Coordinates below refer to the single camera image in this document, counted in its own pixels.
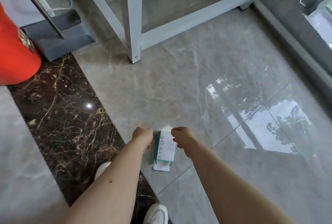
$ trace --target red trash can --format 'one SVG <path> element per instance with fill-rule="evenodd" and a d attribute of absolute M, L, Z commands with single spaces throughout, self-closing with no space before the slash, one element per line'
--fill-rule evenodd
<path fill-rule="evenodd" d="M 0 3 L 0 85 L 29 79 L 41 63 L 35 46 L 7 16 Z"/>

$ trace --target shoe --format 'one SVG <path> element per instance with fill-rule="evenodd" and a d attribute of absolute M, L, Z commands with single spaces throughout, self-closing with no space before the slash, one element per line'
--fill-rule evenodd
<path fill-rule="evenodd" d="M 103 163 L 100 167 L 98 167 L 95 180 L 106 170 L 106 168 L 110 165 L 111 161 Z"/>
<path fill-rule="evenodd" d="M 167 208 L 161 204 L 153 204 L 147 211 L 143 224 L 167 224 Z"/>

